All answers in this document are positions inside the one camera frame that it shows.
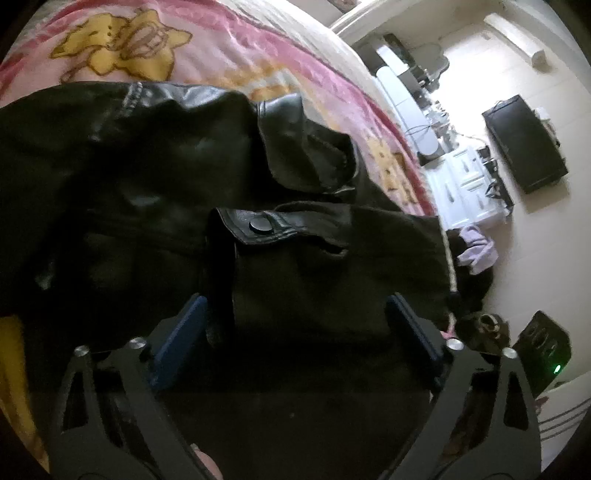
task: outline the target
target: bedspread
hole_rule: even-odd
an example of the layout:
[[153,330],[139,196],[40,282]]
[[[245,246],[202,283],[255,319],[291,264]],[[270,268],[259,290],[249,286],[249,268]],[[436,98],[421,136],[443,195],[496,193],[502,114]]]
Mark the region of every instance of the bedspread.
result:
[[[206,84],[255,101],[298,91],[309,118],[351,135],[372,180],[403,211],[432,215],[416,157],[353,50],[302,12],[280,18],[267,2],[244,6],[243,0],[70,2],[21,37],[0,66],[0,106],[84,80]],[[309,34],[288,37],[286,17],[308,22]],[[334,45],[321,48],[330,35]]]

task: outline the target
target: snap button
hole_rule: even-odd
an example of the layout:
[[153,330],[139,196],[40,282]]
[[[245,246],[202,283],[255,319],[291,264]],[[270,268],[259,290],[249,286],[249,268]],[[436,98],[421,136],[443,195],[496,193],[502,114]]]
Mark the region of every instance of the snap button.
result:
[[249,226],[253,232],[261,233],[263,235],[266,235],[273,231],[273,226],[271,225],[271,222],[265,217],[253,218],[250,221]]

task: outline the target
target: purple cloth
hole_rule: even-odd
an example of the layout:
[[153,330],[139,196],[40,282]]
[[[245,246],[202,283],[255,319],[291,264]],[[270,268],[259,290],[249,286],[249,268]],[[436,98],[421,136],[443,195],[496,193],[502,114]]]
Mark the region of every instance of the purple cloth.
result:
[[498,260],[499,254],[494,241],[484,235],[476,225],[462,228],[460,237],[466,242],[466,250],[457,256],[458,265],[470,267],[470,275],[478,275]]

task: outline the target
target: pink blanket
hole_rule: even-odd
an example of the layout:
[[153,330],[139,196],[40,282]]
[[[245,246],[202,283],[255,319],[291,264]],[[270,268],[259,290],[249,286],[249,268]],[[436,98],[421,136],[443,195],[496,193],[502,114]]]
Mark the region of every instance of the pink blanket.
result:
[[311,119],[359,144],[372,179],[405,212],[434,213],[403,134],[367,95],[290,39],[213,0],[72,2],[0,66],[0,106],[81,80],[207,84],[257,101],[300,92]]

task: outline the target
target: yellow flower pattern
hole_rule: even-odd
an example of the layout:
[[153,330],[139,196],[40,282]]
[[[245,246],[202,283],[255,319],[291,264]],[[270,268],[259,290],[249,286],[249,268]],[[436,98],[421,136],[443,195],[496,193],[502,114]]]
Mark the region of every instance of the yellow flower pattern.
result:
[[374,160],[378,163],[379,177],[382,188],[386,192],[396,191],[404,205],[418,203],[412,185],[405,175],[406,164],[404,156],[393,153],[386,142],[380,138],[368,137],[367,146]]
[[144,80],[163,82],[173,71],[173,50],[190,40],[189,32],[164,25],[156,10],[138,11],[131,20],[102,13],[69,32],[50,58],[86,55],[62,75],[62,83],[73,80],[85,67],[101,76],[124,70]]

